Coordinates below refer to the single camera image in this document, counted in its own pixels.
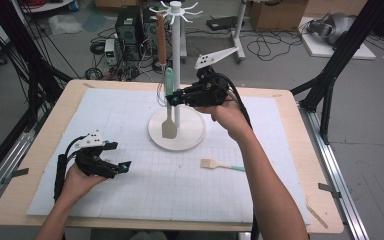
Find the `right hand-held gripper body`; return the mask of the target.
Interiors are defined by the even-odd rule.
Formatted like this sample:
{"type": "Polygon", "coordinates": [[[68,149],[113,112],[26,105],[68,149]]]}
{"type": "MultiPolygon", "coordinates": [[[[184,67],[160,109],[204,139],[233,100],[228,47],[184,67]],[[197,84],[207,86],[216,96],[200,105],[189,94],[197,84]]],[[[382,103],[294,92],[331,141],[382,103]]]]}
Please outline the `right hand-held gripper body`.
{"type": "Polygon", "coordinates": [[[182,104],[191,107],[221,105],[233,89],[233,83],[225,75],[217,73],[212,65],[236,51],[236,47],[231,47],[200,55],[195,64],[198,81],[189,86],[190,92],[180,95],[182,104]]]}

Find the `cream spatula with mint handle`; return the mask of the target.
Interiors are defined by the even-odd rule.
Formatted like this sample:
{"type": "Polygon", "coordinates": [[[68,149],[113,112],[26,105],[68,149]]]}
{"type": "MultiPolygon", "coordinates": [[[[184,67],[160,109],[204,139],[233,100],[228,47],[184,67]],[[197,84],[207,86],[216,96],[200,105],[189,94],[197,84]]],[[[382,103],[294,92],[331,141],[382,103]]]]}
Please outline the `cream spatula with mint handle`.
{"type": "MultiPolygon", "coordinates": [[[[171,68],[167,68],[164,74],[165,95],[171,95],[174,87],[174,75],[171,68]]],[[[172,118],[172,106],[166,103],[166,119],[162,122],[162,137],[166,139],[174,139],[177,136],[177,126],[172,118]]]]}

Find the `white utensil stand with hooks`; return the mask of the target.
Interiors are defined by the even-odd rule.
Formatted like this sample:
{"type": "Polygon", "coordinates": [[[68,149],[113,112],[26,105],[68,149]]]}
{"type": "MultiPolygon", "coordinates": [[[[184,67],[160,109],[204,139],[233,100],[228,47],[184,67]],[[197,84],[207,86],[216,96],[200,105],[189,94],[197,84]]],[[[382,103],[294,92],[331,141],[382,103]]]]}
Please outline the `white utensil stand with hooks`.
{"type": "MultiPolygon", "coordinates": [[[[180,88],[180,37],[181,20],[187,22],[184,15],[187,8],[182,7],[180,1],[171,1],[168,5],[161,2],[163,10],[153,10],[163,17],[170,18],[172,27],[172,65],[174,75],[173,90],[180,88]]],[[[148,134],[159,147],[169,151],[186,151],[197,146],[205,137],[206,125],[204,119],[193,109],[185,106],[172,106],[172,118],[177,126],[177,136],[174,139],[162,137],[162,122],[166,119],[166,107],[156,111],[148,121],[148,134]]]]}

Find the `wire whisk with wooden handle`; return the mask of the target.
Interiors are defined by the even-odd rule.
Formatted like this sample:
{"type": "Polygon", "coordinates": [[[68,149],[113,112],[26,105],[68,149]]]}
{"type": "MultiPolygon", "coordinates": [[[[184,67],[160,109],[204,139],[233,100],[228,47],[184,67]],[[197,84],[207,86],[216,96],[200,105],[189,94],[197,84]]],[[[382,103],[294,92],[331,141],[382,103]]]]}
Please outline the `wire whisk with wooden handle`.
{"type": "Polygon", "coordinates": [[[170,109],[171,105],[166,97],[173,93],[173,71],[170,67],[167,66],[166,31],[164,17],[161,13],[157,13],[156,18],[158,62],[162,72],[162,80],[157,87],[157,102],[160,106],[164,106],[170,109]]]}

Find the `cream brush with mint handle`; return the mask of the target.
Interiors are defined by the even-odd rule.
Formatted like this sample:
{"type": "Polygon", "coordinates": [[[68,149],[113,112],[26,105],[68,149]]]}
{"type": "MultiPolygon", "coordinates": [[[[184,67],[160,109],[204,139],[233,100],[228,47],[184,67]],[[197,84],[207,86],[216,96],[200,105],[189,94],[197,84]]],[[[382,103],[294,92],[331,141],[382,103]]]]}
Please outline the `cream brush with mint handle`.
{"type": "Polygon", "coordinates": [[[226,168],[226,169],[232,169],[237,171],[245,171],[245,168],[243,166],[234,166],[229,164],[223,164],[220,163],[214,159],[202,159],[200,162],[201,168],[207,168],[207,169],[215,169],[215,168],[226,168]]]}

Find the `white grid mat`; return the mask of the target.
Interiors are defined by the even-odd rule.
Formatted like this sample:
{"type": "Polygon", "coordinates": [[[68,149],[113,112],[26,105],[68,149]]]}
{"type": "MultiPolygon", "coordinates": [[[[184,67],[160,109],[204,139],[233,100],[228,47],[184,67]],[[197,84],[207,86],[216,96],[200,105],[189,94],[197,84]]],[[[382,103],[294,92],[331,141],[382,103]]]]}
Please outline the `white grid mat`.
{"type": "Polygon", "coordinates": [[[250,223],[253,204],[245,173],[200,167],[202,159],[242,166],[236,142],[210,116],[199,113],[206,125],[204,139],[186,151],[165,150],[148,134],[148,121],[158,110],[164,108],[152,91],[86,91],[55,152],[75,151],[72,140],[98,130],[118,143],[102,158],[114,164],[130,161],[131,166],[82,198],[73,216],[250,223]]]}

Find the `white metal stand leg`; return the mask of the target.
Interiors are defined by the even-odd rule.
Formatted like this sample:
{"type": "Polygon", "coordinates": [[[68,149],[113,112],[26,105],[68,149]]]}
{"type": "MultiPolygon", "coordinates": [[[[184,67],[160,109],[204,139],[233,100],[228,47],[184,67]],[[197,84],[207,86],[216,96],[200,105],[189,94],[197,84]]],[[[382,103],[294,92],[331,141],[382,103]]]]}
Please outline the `white metal stand leg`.
{"type": "Polygon", "coordinates": [[[245,53],[242,47],[242,43],[240,40],[240,32],[242,29],[242,23],[244,20],[245,10],[246,10],[246,0],[240,0],[239,10],[237,14],[237,23],[235,30],[232,32],[232,41],[234,46],[237,48],[237,63],[241,63],[245,59],[245,53]]]}

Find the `black computer tower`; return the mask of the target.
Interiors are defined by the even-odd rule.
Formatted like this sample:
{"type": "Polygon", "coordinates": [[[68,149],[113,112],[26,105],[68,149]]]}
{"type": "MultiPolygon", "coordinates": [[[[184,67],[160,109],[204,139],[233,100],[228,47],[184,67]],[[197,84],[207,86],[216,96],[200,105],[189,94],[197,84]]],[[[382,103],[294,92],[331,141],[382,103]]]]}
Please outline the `black computer tower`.
{"type": "Polygon", "coordinates": [[[119,11],[115,29],[123,59],[139,61],[139,48],[145,40],[140,7],[123,5],[119,11]]]}

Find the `clear plastic bag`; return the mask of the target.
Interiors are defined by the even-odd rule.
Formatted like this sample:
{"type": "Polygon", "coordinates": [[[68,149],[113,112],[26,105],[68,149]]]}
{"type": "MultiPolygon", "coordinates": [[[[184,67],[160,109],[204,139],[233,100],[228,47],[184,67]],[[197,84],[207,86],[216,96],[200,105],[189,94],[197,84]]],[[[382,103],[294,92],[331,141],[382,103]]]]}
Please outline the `clear plastic bag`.
{"type": "Polygon", "coordinates": [[[81,24],[74,16],[55,15],[48,19],[53,35],[74,34],[82,31],[81,24]]]}

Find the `white flat board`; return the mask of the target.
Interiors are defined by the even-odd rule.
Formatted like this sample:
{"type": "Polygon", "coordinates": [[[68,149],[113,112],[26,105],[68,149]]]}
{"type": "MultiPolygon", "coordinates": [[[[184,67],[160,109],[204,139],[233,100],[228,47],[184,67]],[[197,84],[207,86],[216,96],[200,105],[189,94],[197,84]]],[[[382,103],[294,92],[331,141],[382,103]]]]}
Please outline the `white flat board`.
{"type": "MultiPolygon", "coordinates": [[[[312,57],[331,58],[336,53],[342,54],[343,51],[337,48],[334,50],[325,39],[317,33],[308,32],[308,25],[313,20],[312,17],[303,17],[300,22],[300,34],[308,53],[312,57]]],[[[352,60],[375,60],[375,54],[362,43],[352,56],[352,60]]]]}

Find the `grey headset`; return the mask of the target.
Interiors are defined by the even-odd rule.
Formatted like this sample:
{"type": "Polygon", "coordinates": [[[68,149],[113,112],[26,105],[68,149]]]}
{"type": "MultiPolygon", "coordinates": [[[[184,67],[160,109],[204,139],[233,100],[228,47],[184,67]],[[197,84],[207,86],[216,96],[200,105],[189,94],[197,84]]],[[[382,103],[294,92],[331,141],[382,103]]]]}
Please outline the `grey headset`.
{"type": "Polygon", "coordinates": [[[321,19],[311,20],[307,32],[317,34],[329,45],[334,46],[349,31],[353,23],[354,19],[342,12],[327,13],[321,19]]]}

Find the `white round table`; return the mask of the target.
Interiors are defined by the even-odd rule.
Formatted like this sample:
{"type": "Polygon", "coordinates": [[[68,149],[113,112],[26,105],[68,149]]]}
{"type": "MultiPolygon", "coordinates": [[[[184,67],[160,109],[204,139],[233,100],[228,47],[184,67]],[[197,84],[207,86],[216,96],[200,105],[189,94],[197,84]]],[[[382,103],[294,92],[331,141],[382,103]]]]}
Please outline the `white round table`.
{"type": "Polygon", "coordinates": [[[39,13],[39,12],[46,12],[51,11],[55,9],[59,9],[62,7],[67,7],[71,11],[78,11],[79,5],[77,0],[61,0],[60,2],[51,0],[46,0],[46,2],[43,5],[39,6],[28,6],[24,3],[20,4],[20,7],[24,13],[39,13]]]}

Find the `thin wooden stick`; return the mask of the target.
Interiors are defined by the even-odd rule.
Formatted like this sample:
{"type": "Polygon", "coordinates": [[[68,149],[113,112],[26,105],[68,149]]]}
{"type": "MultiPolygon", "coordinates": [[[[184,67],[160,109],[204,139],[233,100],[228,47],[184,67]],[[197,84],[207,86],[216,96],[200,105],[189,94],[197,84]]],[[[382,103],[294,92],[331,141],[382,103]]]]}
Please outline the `thin wooden stick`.
{"type": "Polygon", "coordinates": [[[324,215],[323,204],[319,202],[317,199],[306,197],[306,207],[309,213],[312,215],[312,219],[313,219],[313,223],[311,224],[312,228],[318,229],[318,231],[321,231],[322,229],[328,229],[328,224],[323,219],[323,215],[324,215]]]}

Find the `aluminium rail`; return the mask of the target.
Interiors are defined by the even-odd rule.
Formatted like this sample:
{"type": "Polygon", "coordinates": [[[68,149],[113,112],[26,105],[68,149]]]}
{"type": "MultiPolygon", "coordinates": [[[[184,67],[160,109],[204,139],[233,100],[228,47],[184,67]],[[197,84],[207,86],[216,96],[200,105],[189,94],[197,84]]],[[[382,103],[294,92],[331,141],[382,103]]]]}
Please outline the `aluminium rail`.
{"type": "Polygon", "coordinates": [[[25,112],[0,145],[0,193],[7,185],[1,184],[2,178],[18,170],[47,117],[48,114],[40,110],[36,121],[29,123],[25,112]]]}
{"type": "Polygon", "coordinates": [[[316,152],[320,155],[322,170],[328,180],[328,185],[341,192],[341,198],[333,198],[339,206],[339,214],[346,232],[352,240],[370,240],[364,223],[352,199],[347,183],[343,177],[334,151],[329,143],[325,143],[319,133],[321,121],[316,113],[308,112],[299,107],[300,114],[306,124],[307,131],[314,139],[316,152]]]}

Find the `black frame post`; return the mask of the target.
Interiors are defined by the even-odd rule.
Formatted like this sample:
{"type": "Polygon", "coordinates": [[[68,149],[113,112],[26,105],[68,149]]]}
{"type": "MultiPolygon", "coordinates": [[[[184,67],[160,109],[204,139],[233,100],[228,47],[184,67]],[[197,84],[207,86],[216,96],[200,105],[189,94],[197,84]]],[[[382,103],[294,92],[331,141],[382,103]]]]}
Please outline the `black frame post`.
{"type": "Polygon", "coordinates": [[[366,40],[369,33],[383,17],[384,0],[367,0],[350,30],[345,34],[337,47],[343,53],[333,55],[315,78],[291,90],[293,95],[308,90],[306,97],[299,102],[299,106],[308,112],[315,113],[318,104],[323,102],[319,133],[322,135],[325,143],[329,143],[329,121],[336,80],[352,59],[354,51],[366,40]]]}
{"type": "Polygon", "coordinates": [[[40,52],[12,0],[0,0],[0,27],[10,43],[6,44],[0,36],[0,47],[13,64],[19,79],[28,86],[28,110],[23,118],[30,129],[39,121],[40,108],[46,105],[53,107],[73,77],[55,68],[40,52]]]}

